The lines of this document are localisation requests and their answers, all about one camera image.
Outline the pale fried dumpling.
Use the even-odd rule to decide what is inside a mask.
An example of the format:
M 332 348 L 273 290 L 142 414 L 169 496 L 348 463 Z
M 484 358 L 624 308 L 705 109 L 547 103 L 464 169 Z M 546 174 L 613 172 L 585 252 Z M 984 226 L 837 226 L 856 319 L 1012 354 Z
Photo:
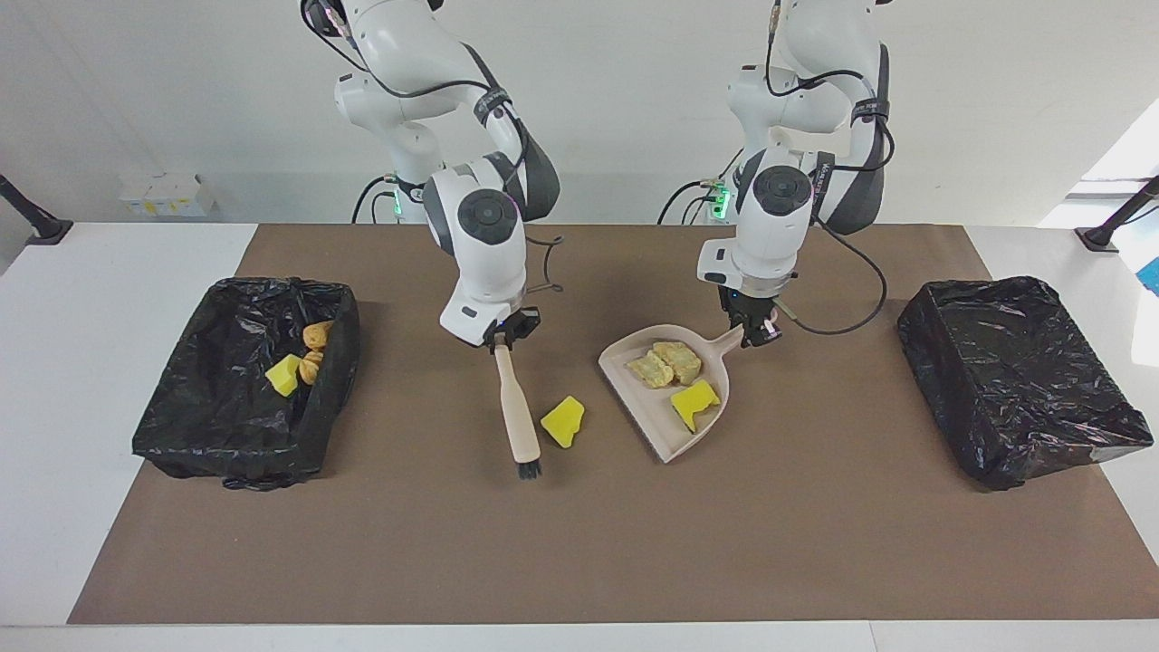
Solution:
M 653 350 L 646 352 L 646 356 L 636 358 L 626 362 L 626 367 L 629 368 L 637 379 L 642 381 L 646 387 L 653 389 L 659 389 L 670 387 L 675 383 L 675 368 L 670 366 L 666 360 L 663 360 L 661 356 L 657 356 Z
M 683 387 L 691 387 L 701 375 L 704 361 L 692 347 L 680 340 L 658 340 L 651 347 L 653 352 L 675 372 L 675 380 Z

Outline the beige brush black bristles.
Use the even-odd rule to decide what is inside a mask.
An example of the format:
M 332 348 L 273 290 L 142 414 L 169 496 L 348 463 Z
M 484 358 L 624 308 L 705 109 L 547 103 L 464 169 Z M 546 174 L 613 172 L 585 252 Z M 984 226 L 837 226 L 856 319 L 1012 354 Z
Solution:
M 513 369 L 511 350 L 501 347 L 493 357 L 498 372 L 503 422 L 518 478 L 537 479 L 541 475 L 541 450 L 524 389 Z

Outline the yellow sponge piece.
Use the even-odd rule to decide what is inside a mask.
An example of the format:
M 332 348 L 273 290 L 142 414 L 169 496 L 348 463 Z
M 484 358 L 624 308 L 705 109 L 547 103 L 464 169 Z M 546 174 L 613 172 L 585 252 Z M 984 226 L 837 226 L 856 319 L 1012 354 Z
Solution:
M 568 395 L 540 418 L 540 426 L 561 449 L 571 449 L 576 435 L 582 428 L 585 406 L 574 396 Z
M 274 391 L 277 391 L 282 397 L 289 398 L 293 396 L 299 387 L 299 368 L 301 367 L 302 358 L 299 356 L 289 354 L 274 366 L 265 371 L 264 376 L 272 384 Z
M 712 408 L 722 405 L 715 388 L 706 379 L 697 379 L 690 387 L 676 391 L 670 403 L 690 433 L 698 432 L 697 417 Z

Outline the beige plastic dustpan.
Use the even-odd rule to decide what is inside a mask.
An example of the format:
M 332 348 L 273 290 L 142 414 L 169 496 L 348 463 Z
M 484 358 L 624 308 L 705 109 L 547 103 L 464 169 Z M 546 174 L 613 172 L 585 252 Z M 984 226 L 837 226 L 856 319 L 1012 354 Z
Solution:
M 646 352 L 651 350 L 654 343 L 658 340 L 680 340 L 692 347 L 704 361 L 704 369 L 701 369 L 699 379 L 706 379 L 722 401 L 721 406 L 699 413 L 697 417 L 698 432 L 694 434 L 684 426 L 670 403 L 671 396 L 684 388 L 681 384 L 653 389 L 646 387 L 626 367 L 626 362 L 646 356 Z M 647 327 L 626 335 L 605 347 L 599 356 L 598 366 L 603 371 L 605 380 L 608 381 L 613 395 L 630 415 L 637 430 L 651 445 L 651 449 L 661 459 L 661 462 L 669 463 L 690 450 L 692 446 L 704 440 L 712 426 L 720 420 L 730 397 L 730 379 L 724 366 L 724 356 L 739 347 L 741 342 L 742 327 L 735 327 L 735 329 L 722 334 L 721 337 L 708 340 L 695 331 L 685 329 L 685 327 L 662 323 L 662 325 Z

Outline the black bag lined bin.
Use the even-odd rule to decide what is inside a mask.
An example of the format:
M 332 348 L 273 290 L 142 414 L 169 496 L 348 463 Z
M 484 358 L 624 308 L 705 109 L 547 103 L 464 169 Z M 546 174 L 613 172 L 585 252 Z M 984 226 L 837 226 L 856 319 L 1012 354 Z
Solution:
M 925 283 L 896 327 L 953 459 L 985 490 L 1154 445 L 1146 417 L 1047 281 Z
M 313 384 L 282 395 L 269 379 L 330 322 Z M 132 437 L 132 450 L 178 479 L 272 491 L 322 470 L 359 371 L 359 302 L 343 283 L 233 277 L 196 306 Z

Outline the brown paper table mat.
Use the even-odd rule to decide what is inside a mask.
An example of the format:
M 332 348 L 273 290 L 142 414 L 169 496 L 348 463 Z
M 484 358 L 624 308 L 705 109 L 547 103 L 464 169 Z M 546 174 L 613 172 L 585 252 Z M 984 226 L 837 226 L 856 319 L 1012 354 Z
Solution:
M 981 490 L 953 461 L 896 318 L 984 278 L 960 227 L 879 225 L 885 313 L 727 356 L 732 396 L 662 464 L 598 368 L 654 323 L 727 327 L 710 228 L 569 226 L 564 293 L 513 351 L 534 416 L 585 406 L 519 479 L 493 358 L 440 330 L 455 268 L 423 227 L 265 225 L 236 272 L 344 283 L 360 364 L 322 474 L 269 493 L 141 467 L 73 624 L 1159 618 L 1159 566 L 1098 466 Z

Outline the white wall outlet box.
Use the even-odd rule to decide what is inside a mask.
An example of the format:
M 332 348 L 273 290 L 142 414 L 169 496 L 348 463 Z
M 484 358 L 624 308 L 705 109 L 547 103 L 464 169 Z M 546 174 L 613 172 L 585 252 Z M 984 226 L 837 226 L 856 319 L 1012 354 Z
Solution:
M 127 175 L 121 178 L 121 205 L 133 217 L 206 218 L 216 199 L 192 173 Z

